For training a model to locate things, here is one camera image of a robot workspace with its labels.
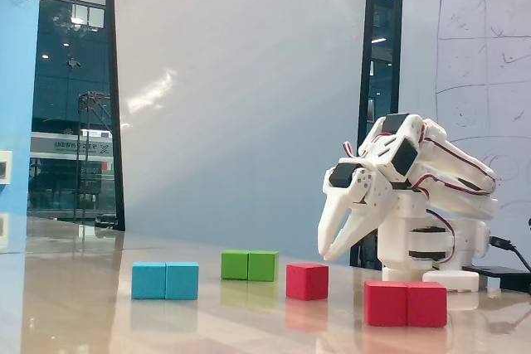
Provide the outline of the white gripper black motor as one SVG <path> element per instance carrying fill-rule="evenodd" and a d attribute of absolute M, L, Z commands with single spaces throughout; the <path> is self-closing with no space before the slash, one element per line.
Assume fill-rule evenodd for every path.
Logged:
<path fill-rule="evenodd" d="M 376 230 L 393 207 L 391 183 L 376 169 L 341 158 L 324 175 L 327 195 L 318 225 L 318 251 L 333 261 Z"/>

